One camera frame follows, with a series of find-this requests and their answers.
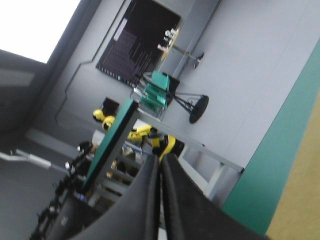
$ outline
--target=gray wall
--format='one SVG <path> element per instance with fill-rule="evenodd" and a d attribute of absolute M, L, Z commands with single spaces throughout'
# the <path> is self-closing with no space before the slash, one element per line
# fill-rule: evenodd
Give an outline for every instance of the gray wall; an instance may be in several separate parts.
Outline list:
<path fill-rule="evenodd" d="M 193 49 L 217 5 L 217 0 L 157 0 L 178 13 L 184 24 L 177 44 Z M 48 95 L 33 127 L 60 141 L 75 146 L 90 139 L 101 129 L 92 119 L 92 112 L 104 98 L 120 104 L 130 95 L 131 88 L 95 68 L 130 1 L 103 0 L 70 61 Z M 183 56 L 173 52 L 158 69 L 178 76 Z"/>
<path fill-rule="evenodd" d="M 47 64 L 0 50 L 0 143 L 18 139 L 38 114 L 100 2 L 81 0 Z"/>

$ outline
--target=metal frame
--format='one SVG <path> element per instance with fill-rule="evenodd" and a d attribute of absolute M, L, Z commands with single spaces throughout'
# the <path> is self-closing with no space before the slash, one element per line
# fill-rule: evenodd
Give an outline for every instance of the metal frame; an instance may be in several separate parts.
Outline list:
<path fill-rule="evenodd" d="M 129 119 L 127 125 L 125 126 L 118 143 L 113 148 L 111 154 L 109 155 L 108 159 L 106 160 L 104 166 L 100 170 L 100 173 L 98 174 L 94 187 L 95 191 L 93 193 L 93 196 L 89 200 L 89 205 L 94 206 L 97 201 L 102 198 L 109 198 L 112 201 L 116 201 L 118 199 L 117 197 L 114 197 L 113 194 L 109 194 L 106 190 L 104 190 L 105 186 L 109 186 L 112 188 L 112 190 L 124 194 L 126 191 L 126 188 L 123 187 L 123 185 L 119 182 L 108 182 L 110 179 L 106 177 L 106 172 L 115 172 L 115 169 L 111 168 L 112 162 L 118 157 L 121 148 L 123 144 L 125 143 L 129 132 L 133 128 L 135 122 L 140 119 L 141 121 L 152 125 L 153 127 L 157 128 L 159 131 L 164 132 L 166 134 L 172 135 L 175 138 L 179 139 L 181 142 L 185 144 L 185 147 L 180 154 L 180 157 L 178 158 L 181 166 L 186 171 L 186 173 L 192 178 L 192 180 L 199 186 L 199 188 L 203 191 L 203 194 L 210 200 L 213 199 L 215 193 L 217 192 L 217 189 L 219 187 L 219 184 L 221 183 L 223 177 L 225 176 L 228 168 L 232 168 L 236 170 L 237 172 L 242 173 L 244 168 L 239 166 L 238 164 L 231 162 L 227 160 L 226 158 L 212 152 L 211 150 L 207 149 L 204 144 L 201 144 L 182 133 L 177 132 L 176 130 L 162 124 L 159 119 L 153 117 L 152 115 L 144 112 L 141 109 L 137 109 L 132 117 Z M 210 158 L 216 160 L 219 162 L 218 167 L 213 172 L 210 181 L 206 181 L 185 159 L 184 155 L 188 151 L 189 148 L 195 149 Z"/>

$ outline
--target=green panel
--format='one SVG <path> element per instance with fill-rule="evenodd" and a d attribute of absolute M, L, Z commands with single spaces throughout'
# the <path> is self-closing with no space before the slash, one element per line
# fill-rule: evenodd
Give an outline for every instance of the green panel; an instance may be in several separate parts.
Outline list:
<path fill-rule="evenodd" d="M 101 160 L 106 148 L 108 147 L 108 145 L 110 144 L 110 141 L 113 139 L 113 137 L 116 134 L 117 129 L 119 128 L 120 124 L 122 123 L 122 121 L 124 120 L 124 117 L 126 116 L 128 110 L 130 109 L 131 105 L 133 104 L 133 100 L 128 98 L 120 107 L 113 124 L 111 125 L 111 127 L 108 129 L 108 131 L 106 132 L 99 148 L 97 149 L 93 161 L 91 163 L 89 172 L 87 174 L 86 177 L 86 181 L 84 183 L 84 186 L 87 184 L 88 180 L 90 179 L 90 177 L 92 176 L 94 170 L 96 169 L 99 161 Z"/>
<path fill-rule="evenodd" d="M 222 210 L 264 235 L 268 230 L 303 138 L 320 87 L 316 45 Z"/>

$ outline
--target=white light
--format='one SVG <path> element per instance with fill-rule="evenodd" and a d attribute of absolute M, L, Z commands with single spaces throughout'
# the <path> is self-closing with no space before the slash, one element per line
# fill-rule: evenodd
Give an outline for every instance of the white light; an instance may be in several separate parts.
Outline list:
<path fill-rule="evenodd" d="M 47 63 L 80 0 L 0 0 L 0 49 Z"/>

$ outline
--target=electronics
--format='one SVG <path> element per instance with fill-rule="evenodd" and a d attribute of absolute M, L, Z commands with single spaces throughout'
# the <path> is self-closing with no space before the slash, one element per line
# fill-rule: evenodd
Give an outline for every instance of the electronics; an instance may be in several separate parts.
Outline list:
<path fill-rule="evenodd" d="M 181 17 L 153 0 L 132 0 L 96 67 L 135 87 L 144 72 L 152 72 L 165 45 L 164 32 Z"/>

